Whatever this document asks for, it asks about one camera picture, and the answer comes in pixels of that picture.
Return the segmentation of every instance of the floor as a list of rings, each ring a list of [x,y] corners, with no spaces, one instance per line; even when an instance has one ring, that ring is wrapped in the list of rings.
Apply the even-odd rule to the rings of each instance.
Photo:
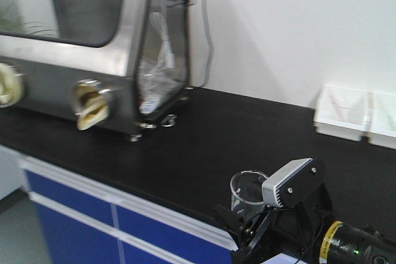
[[[0,264],[52,264],[35,206],[19,190],[0,201]]]

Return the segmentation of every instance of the plastic container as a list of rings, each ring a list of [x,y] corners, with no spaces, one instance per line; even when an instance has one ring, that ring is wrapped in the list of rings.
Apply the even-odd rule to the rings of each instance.
[[[369,143],[396,149],[396,95],[373,93]]]
[[[260,171],[241,171],[231,179],[231,210],[246,222],[263,211],[261,186],[268,177]]]
[[[314,117],[318,133],[360,141],[369,121],[366,90],[324,85]]]

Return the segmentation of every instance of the white tray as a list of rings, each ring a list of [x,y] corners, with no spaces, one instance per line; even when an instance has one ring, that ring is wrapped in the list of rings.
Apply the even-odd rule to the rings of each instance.
[[[384,93],[372,95],[372,118],[369,143],[396,149],[396,96]]]
[[[369,118],[367,91],[324,85],[314,117],[318,133],[360,141]]]

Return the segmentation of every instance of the white wall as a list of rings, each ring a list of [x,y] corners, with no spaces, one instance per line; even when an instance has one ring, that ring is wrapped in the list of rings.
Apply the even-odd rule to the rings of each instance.
[[[207,0],[207,88],[314,107],[323,83],[396,94],[396,0]],[[192,8],[193,82],[207,45]]]

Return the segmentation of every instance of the yellow label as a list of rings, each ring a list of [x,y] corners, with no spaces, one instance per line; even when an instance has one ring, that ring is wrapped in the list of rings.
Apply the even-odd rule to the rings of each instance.
[[[337,230],[339,229],[339,227],[342,226],[342,222],[340,221],[335,221],[329,228],[329,230],[327,230],[326,235],[323,238],[322,241],[322,246],[321,246],[321,254],[320,257],[323,260],[327,260],[327,256],[329,254],[329,249],[330,249],[330,244],[332,243],[334,234],[337,232]]]

